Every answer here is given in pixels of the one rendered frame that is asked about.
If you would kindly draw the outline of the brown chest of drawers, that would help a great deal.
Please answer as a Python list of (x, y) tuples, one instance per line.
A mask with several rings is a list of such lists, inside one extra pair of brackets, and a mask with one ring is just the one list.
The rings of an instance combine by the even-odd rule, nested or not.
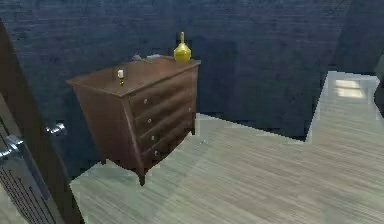
[(200, 64), (161, 56), (69, 79), (101, 161), (136, 173), (144, 184), (152, 167), (196, 133)]

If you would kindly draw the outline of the yellow vase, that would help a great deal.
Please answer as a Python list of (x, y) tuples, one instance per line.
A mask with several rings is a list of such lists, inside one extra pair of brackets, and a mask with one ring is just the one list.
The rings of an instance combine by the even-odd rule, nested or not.
[(191, 49), (187, 46), (185, 42), (185, 33), (180, 33), (180, 43), (174, 49), (173, 57), (178, 63), (185, 63), (191, 59)]

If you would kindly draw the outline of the grey flat object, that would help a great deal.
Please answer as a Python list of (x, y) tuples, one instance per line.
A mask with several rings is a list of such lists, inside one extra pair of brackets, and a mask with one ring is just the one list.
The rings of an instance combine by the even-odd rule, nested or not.
[(135, 55), (132, 56), (132, 60), (134, 60), (134, 61), (142, 61), (142, 62), (145, 62), (145, 63), (152, 64), (154, 59), (160, 58), (160, 57), (161, 57), (161, 55), (154, 54), (154, 55), (149, 55), (149, 56), (144, 58), (144, 57), (141, 57), (139, 54), (135, 54)]

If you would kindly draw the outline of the dark brown room door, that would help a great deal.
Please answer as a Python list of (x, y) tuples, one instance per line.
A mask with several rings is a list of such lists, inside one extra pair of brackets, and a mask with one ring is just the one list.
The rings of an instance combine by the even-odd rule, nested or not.
[(85, 224), (46, 128), (0, 19), (0, 152), (8, 135), (24, 141), (0, 158), (0, 185), (28, 224)]

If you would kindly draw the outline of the dark object at doorway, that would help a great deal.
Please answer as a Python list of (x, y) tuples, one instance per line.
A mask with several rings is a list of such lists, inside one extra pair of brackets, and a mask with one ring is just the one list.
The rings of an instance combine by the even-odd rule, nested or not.
[(384, 53), (381, 55), (378, 64), (375, 68), (376, 77), (379, 79), (379, 84), (374, 93), (374, 102), (384, 118)]

